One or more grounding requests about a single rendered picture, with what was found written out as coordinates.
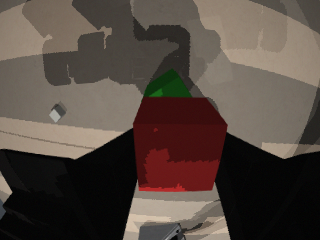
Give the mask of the red block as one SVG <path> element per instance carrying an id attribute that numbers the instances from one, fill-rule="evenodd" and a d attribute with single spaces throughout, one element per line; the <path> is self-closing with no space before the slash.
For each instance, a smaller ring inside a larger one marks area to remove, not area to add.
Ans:
<path id="1" fill-rule="evenodd" d="M 212 191 L 227 129 L 207 97 L 144 97 L 133 123 L 139 191 Z"/>

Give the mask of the green block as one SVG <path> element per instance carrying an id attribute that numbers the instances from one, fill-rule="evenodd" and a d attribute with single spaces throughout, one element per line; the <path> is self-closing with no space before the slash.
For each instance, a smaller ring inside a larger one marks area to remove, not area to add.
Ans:
<path id="1" fill-rule="evenodd" d="M 145 91 L 144 97 L 193 97 L 187 85 L 180 79 L 176 71 L 165 77 L 164 80 L 157 81 L 152 87 Z M 143 97 L 143 99 L 144 99 Z"/>
<path id="2" fill-rule="evenodd" d="M 156 84 L 157 81 L 164 80 L 165 77 L 171 75 L 171 73 L 173 73 L 173 72 L 175 72 L 175 69 L 171 68 L 171 69 L 169 69 L 168 72 L 165 72 L 164 75 L 161 75 L 160 77 L 157 77 L 156 80 L 152 80 L 151 83 L 148 83 L 147 89 L 148 89 L 149 87 L 152 87 L 153 84 Z M 145 89 L 145 91 L 147 91 L 147 89 Z"/>

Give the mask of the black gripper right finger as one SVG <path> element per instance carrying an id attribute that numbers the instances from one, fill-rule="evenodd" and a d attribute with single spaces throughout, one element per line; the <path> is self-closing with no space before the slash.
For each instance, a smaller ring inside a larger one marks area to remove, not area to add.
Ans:
<path id="1" fill-rule="evenodd" d="M 320 151 L 275 156 L 227 132 L 216 172 L 231 240 L 261 240 L 309 180 L 320 177 Z"/>

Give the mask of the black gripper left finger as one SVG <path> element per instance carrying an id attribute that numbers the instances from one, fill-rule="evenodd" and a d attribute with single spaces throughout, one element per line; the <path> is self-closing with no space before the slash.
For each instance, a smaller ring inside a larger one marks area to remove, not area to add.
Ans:
<path id="1" fill-rule="evenodd" d="M 124 240 L 137 181 L 133 128 L 79 159 L 0 149 L 0 171 L 12 192 L 71 207 L 92 240 Z"/>

